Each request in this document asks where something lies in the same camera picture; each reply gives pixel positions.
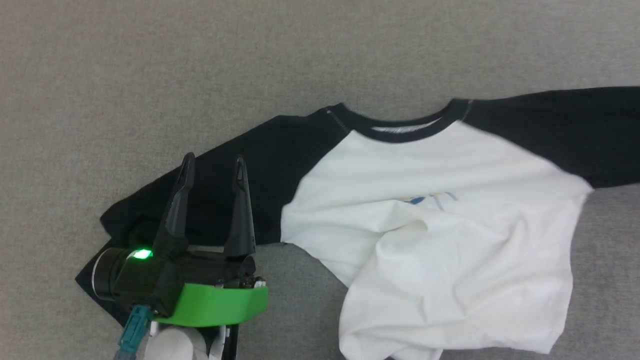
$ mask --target t-shirt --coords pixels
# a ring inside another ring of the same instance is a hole
[[[196,159],[188,236],[225,241],[242,154],[257,243],[296,244],[349,287],[339,331],[347,359],[546,353],[564,329],[586,197],[640,181],[638,104],[640,88],[616,87],[453,99],[407,121],[343,104],[276,117]],[[174,178],[105,212],[108,246],[149,244]],[[91,296],[94,261],[77,277]]]

